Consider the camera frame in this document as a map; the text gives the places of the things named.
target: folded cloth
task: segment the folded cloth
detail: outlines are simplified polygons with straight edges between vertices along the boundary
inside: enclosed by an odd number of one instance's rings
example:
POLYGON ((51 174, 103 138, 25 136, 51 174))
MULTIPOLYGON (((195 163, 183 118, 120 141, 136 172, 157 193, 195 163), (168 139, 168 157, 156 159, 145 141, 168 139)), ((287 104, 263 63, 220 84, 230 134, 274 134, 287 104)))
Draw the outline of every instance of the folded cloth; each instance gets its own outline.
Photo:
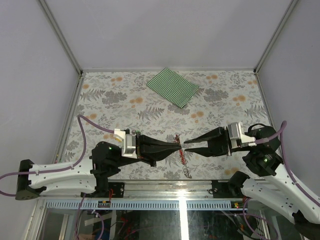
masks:
POLYGON ((146 86, 181 109, 199 88, 169 68, 163 69, 146 86))

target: floor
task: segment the floor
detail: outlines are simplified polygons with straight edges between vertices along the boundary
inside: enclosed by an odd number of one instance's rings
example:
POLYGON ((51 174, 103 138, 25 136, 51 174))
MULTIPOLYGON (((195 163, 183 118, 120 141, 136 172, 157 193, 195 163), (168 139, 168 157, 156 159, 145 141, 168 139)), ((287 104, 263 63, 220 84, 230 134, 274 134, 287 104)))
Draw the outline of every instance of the floor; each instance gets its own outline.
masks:
MULTIPOLYGON (((184 107, 166 101, 146 83, 158 72, 87 72, 76 113, 67 140, 63 161, 74 161, 82 152, 83 140, 76 120, 78 114, 109 129, 140 130, 142 134, 173 142, 196 138, 216 127, 242 121, 245 128, 256 123, 270 125, 266 109, 252 71, 179 71, 199 90, 184 107)), ((100 141, 120 145, 113 134, 84 124, 87 137, 86 156, 100 141)), ((186 148, 206 143, 186 144, 186 148)), ((183 166, 178 152, 150 167, 134 163, 121 168, 110 179, 117 180, 212 180, 229 179, 240 170, 258 179, 242 161, 245 153, 232 156, 203 157, 185 152, 183 166)))

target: robotic arm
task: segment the robotic arm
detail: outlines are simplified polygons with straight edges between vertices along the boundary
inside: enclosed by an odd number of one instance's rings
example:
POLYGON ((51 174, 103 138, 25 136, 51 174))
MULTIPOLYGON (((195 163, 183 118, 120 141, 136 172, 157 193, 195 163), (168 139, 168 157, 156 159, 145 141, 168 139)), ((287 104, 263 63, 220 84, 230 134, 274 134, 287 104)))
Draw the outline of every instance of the robotic arm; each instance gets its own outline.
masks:
POLYGON ((20 162, 19 172, 37 174, 18 175, 16 200, 35 199, 39 196, 82 195, 103 198, 109 196, 108 178, 119 173, 119 167, 144 162, 157 165, 173 152, 181 149, 177 143, 153 139, 129 129, 115 129, 122 147, 101 141, 91 151, 91 156, 75 162, 39 165, 29 159, 20 162))
POLYGON ((244 196, 279 212, 310 240, 319 239, 320 198, 291 173, 286 161, 276 153, 281 145, 278 135, 271 126, 255 124, 245 132, 242 122, 234 122, 185 141, 185 144, 204 141, 208 144, 208 147, 188 148, 185 151, 205 157, 249 151, 242 158, 249 170, 274 184, 283 195, 262 186, 241 171, 237 171, 228 181, 229 190, 233 193, 241 191, 244 196))

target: floral patterned surface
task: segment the floral patterned surface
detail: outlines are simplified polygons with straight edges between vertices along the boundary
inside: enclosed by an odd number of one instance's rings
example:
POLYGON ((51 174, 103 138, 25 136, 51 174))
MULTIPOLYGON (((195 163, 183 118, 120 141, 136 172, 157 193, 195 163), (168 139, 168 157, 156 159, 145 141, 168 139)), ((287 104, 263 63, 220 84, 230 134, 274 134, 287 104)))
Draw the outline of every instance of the floral patterned surface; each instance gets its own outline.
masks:
MULTIPOLYGON (((76 116, 82 114, 108 128, 140 130, 158 140, 174 142, 176 134, 183 143, 219 126, 242 121, 245 128, 256 123, 269 125, 257 80, 252 71, 179 71, 199 85, 190 102, 182 109, 171 104, 146 83, 158 72, 89 72, 86 73, 63 161, 77 160, 83 140, 76 116)), ((86 156, 100 141, 120 145, 113 134, 84 124, 86 156)), ((207 147, 206 142, 185 144, 183 148, 207 147)), ((139 162, 121 167, 111 179, 142 180, 212 180, 229 179, 240 170, 253 178, 242 160, 246 153, 232 156, 203 157, 184 152, 187 167, 179 152, 157 163, 157 167, 139 162)))

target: metal corner post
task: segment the metal corner post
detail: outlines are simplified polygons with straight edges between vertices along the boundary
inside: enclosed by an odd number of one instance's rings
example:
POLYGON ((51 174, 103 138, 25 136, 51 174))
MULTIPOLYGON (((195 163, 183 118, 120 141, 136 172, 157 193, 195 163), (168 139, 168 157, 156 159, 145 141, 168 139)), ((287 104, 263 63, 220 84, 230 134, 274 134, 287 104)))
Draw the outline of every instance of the metal corner post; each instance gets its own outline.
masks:
POLYGON ((81 76, 82 74, 82 69, 77 61, 77 59, 75 58, 74 54, 72 53, 61 29, 59 28, 57 21, 55 20, 54 15, 52 14, 46 0, 36 0, 41 8, 41 10, 43 11, 43 14, 45 15, 45 17, 47 18, 49 24, 52 27, 52 30, 54 31, 54 34, 56 35, 56 37, 58 38, 65 54, 67 55, 67 57, 69 58, 74 70, 78 73, 79 76, 81 76))
POLYGON ((261 67, 263 66, 265 60, 267 59, 270 51, 272 50, 274 44, 276 43, 279 35, 281 34, 281 32, 283 31, 289 17, 292 15, 293 11, 296 9, 296 6, 298 5, 298 3, 301 0, 291 0, 288 8, 286 9, 281 21, 279 22, 278 26, 276 27, 268 45, 266 46, 260 60, 258 61, 257 65, 254 68, 254 72, 258 73, 261 69, 261 67))

